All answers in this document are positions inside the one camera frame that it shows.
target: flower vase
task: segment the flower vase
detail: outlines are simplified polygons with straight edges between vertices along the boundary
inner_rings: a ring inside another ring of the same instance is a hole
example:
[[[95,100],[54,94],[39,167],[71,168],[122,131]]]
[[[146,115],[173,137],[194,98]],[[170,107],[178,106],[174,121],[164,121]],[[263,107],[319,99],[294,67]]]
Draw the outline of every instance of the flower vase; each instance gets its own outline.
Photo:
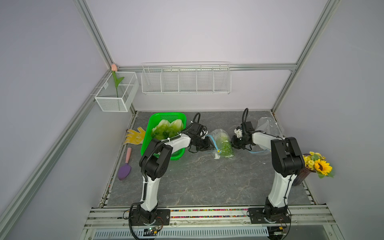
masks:
[[[304,179],[311,173],[311,172],[316,172],[315,170],[309,170],[308,168],[304,167],[299,171],[299,174],[293,181],[292,186],[298,186],[300,185]]]

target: green plastic basket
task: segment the green plastic basket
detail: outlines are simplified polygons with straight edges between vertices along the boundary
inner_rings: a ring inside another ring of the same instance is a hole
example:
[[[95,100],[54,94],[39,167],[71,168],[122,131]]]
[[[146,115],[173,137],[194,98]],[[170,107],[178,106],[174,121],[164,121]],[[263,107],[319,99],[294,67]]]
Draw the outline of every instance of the green plastic basket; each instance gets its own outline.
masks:
[[[184,124],[184,127],[186,127],[187,124],[187,117],[185,116],[184,113],[155,113],[149,118],[148,126],[147,126],[147,131],[145,133],[145,137],[143,140],[143,145],[141,146],[141,155],[144,154],[145,150],[147,149],[149,143],[152,140],[151,137],[151,132],[154,127],[156,127],[161,120],[166,119],[169,122],[173,122],[174,120],[181,119],[181,121]],[[185,148],[182,148],[171,155],[171,160],[178,160],[183,156],[185,152]]]

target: white wire basket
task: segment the white wire basket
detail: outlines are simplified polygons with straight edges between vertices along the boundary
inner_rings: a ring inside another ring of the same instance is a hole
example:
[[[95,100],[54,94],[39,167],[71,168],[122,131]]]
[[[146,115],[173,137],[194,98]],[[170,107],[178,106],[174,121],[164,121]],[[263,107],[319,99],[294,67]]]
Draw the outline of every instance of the white wire basket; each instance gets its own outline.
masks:
[[[111,73],[95,96],[95,100],[103,112],[128,112],[139,89],[139,81],[135,72],[116,72],[116,77],[124,77],[117,92]]]
[[[214,94],[231,92],[229,65],[144,67],[144,94]]]

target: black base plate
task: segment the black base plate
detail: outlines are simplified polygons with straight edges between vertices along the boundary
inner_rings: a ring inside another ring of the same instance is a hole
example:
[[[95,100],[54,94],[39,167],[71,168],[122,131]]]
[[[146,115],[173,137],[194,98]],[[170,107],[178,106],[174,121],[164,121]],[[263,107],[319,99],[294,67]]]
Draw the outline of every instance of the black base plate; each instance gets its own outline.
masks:
[[[161,217],[164,221],[164,224],[161,222],[161,219],[156,218],[156,221],[153,225],[169,225],[169,219],[170,219],[170,210],[169,209],[157,209],[156,210],[156,217]],[[132,216],[131,219],[131,225],[132,226],[146,226],[142,221],[139,220],[139,214],[137,212],[137,209],[132,210]]]
[[[252,224],[270,223],[270,222],[274,222],[274,221],[276,221],[277,223],[280,223],[280,221],[282,223],[289,223],[290,222],[289,216],[286,216],[286,215],[272,216],[272,219],[270,220],[270,222],[267,222],[264,218],[265,216],[264,216],[263,210],[264,210],[264,208],[262,208],[262,207],[248,208],[248,211],[249,211],[248,214],[251,216],[250,218],[251,218]]]

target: gardening glove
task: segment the gardening glove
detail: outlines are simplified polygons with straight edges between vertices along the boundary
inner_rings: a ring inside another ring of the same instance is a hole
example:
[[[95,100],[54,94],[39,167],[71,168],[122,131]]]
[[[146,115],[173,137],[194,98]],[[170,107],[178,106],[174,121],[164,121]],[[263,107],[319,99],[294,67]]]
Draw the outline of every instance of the gardening glove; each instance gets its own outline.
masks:
[[[132,143],[139,145],[143,143],[145,131],[142,127],[138,127],[137,129],[139,132],[136,132],[133,129],[128,129],[124,144]]]

